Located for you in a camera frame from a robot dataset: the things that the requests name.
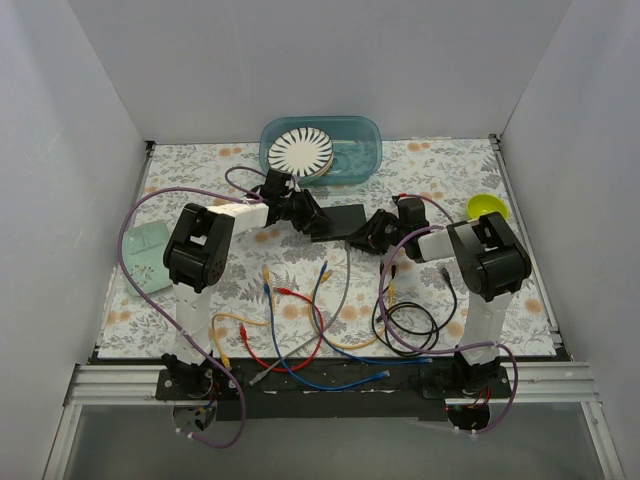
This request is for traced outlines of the black network switch box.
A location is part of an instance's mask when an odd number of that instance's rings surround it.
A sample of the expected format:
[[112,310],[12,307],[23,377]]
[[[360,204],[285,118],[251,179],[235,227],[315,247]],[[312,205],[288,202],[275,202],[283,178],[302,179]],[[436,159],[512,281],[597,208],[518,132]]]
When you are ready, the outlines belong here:
[[362,204],[332,206],[323,211],[331,223],[324,230],[311,235],[312,243],[344,240],[366,223]]

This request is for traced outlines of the yellow ethernet cable short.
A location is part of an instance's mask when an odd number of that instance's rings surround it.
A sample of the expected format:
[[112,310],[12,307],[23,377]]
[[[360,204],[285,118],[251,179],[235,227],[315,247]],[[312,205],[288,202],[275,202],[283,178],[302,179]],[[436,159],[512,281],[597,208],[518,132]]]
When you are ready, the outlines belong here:
[[215,348],[219,354],[220,361],[224,367],[228,370],[232,369],[232,363],[230,357],[227,355],[225,348],[222,346],[222,339],[229,335],[229,329],[225,326],[219,327],[218,323],[224,319],[231,319],[239,323],[241,328],[245,325],[252,325],[257,327],[265,327],[266,321],[256,321],[231,312],[217,312],[213,315],[211,320],[211,339],[214,342]]

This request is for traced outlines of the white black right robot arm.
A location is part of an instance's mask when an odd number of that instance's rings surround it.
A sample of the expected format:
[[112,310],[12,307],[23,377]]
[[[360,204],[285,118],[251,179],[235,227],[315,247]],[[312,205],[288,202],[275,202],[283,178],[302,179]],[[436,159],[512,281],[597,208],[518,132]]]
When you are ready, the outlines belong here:
[[394,198],[398,212],[378,210],[346,238],[350,246],[382,255],[403,249],[417,262],[453,258],[469,291],[463,336],[451,365],[429,373],[429,383],[475,397],[498,378],[498,343],[506,310],[532,271],[529,254],[499,212],[432,225],[418,196]]

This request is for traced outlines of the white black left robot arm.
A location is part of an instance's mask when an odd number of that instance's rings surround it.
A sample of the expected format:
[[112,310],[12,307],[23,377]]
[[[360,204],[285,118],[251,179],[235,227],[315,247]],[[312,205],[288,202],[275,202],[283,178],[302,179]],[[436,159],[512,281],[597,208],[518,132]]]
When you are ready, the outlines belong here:
[[295,185],[290,174],[270,170],[257,191],[220,206],[187,204],[166,246],[163,264],[176,296],[178,333],[174,355],[187,365],[178,387],[193,400],[205,398],[213,386],[211,373],[198,366],[212,352],[210,302],[221,279],[234,236],[289,221],[305,234],[325,233],[333,220],[311,193]]

